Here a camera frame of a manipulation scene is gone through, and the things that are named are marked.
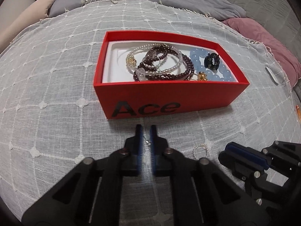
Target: gray headboard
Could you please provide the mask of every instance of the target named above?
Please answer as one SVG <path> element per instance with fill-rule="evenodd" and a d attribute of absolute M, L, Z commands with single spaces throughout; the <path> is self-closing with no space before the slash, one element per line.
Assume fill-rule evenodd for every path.
<path fill-rule="evenodd" d="M 286 0 L 228 0 L 246 10 L 301 62 L 301 26 Z"/>

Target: pink blanket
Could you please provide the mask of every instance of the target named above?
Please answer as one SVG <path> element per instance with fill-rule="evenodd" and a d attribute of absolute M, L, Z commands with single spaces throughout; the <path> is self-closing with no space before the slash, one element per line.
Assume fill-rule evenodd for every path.
<path fill-rule="evenodd" d="M 253 19 L 233 18 L 224 20 L 223 23 L 244 37 L 263 42 L 265 46 L 270 47 L 275 59 L 280 62 L 280 65 L 285 71 L 291 87 L 293 88 L 295 86 L 298 79 L 301 78 L 301 64 L 280 41 Z"/>

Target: beige cushion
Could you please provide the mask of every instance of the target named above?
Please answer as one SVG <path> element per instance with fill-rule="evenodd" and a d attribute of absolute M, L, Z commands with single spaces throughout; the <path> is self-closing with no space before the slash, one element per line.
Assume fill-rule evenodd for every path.
<path fill-rule="evenodd" d="M 37 0 L 25 9 L 19 17 L 0 34 L 0 53 L 4 51 L 10 42 L 26 27 L 37 23 L 40 19 L 48 18 L 48 9 L 55 0 Z"/>

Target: screw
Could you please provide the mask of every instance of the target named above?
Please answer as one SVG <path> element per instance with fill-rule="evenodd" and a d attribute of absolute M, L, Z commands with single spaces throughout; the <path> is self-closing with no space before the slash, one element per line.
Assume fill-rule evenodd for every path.
<path fill-rule="evenodd" d="M 262 204 L 262 199 L 261 199 L 261 198 L 257 199 L 257 200 L 256 200 L 256 203 L 257 203 L 258 205 L 261 205 L 261 204 Z"/>
<path fill-rule="evenodd" d="M 201 158 L 201 159 L 200 159 L 200 163 L 201 163 L 202 165 L 208 165 L 208 164 L 209 164 L 209 160 L 208 160 L 207 158 Z"/>
<path fill-rule="evenodd" d="M 254 172 L 254 177 L 259 178 L 260 177 L 260 172 L 258 172 L 258 171 Z"/>
<path fill-rule="evenodd" d="M 83 163 L 86 164 L 86 165 L 90 165 L 92 162 L 94 161 L 93 158 L 91 157 L 86 157 L 85 159 L 83 159 Z"/>
<path fill-rule="evenodd" d="M 167 154 L 167 155 L 170 155 L 170 154 L 172 154 L 172 152 L 173 152 L 173 149 L 168 147 L 168 148 L 165 149 L 164 153 Z"/>
<path fill-rule="evenodd" d="M 127 148 L 120 149 L 119 153 L 122 154 L 122 155 L 127 155 L 128 154 L 128 149 Z"/>

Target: red box rim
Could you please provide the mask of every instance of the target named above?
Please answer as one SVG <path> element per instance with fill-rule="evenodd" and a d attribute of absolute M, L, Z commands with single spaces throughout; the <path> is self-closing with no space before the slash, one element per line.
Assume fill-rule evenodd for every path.
<path fill-rule="evenodd" d="M 186 83 L 186 84 L 211 84 L 212 81 L 143 81 L 143 82 L 108 82 L 102 83 L 103 77 L 103 68 L 106 58 L 106 51 L 108 48 L 108 43 L 110 41 L 120 41 L 120 40 L 154 40 L 154 41 L 167 41 L 172 43 L 184 43 L 191 46 L 206 47 L 214 49 L 218 54 L 223 58 L 227 63 L 228 67 L 231 69 L 232 73 L 235 75 L 238 82 L 215 82 L 219 84 L 243 84 L 249 85 L 248 80 L 244 76 L 243 72 L 234 62 L 234 60 L 227 54 L 227 52 L 216 42 L 204 40 L 201 38 L 169 33 L 169 32 L 160 32 L 160 31 L 141 31 L 141 30 L 126 30 L 126 31 L 107 31 L 101 50 L 99 53 L 95 76 L 94 76 L 94 87 L 103 86 L 103 85 L 130 85 L 130 84 L 173 84 L 173 83 Z"/>

